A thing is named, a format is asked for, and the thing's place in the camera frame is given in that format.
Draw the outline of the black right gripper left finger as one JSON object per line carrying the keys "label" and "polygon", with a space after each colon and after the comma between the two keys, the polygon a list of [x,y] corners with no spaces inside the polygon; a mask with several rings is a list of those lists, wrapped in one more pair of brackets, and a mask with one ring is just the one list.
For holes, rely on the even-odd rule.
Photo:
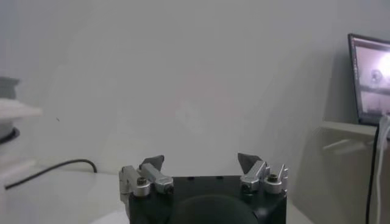
{"label": "black right gripper left finger", "polygon": [[152,189],[163,195],[173,194],[173,177],[162,174],[161,168],[165,157],[158,155],[144,159],[135,168],[124,166],[118,173],[119,177],[119,198],[129,208],[129,197],[148,197]]}

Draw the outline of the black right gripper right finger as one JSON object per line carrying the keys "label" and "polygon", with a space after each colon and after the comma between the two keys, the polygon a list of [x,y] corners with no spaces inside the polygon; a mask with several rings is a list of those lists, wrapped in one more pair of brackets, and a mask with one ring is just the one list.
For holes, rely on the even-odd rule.
{"label": "black right gripper right finger", "polygon": [[271,167],[257,155],[238,153],[238,162],[243,170],[240,176],[240,188],[245,194],[253,194],[262,187],[268,194],[287,193],[288,168],[282,164],[277,173],[271,173]]}

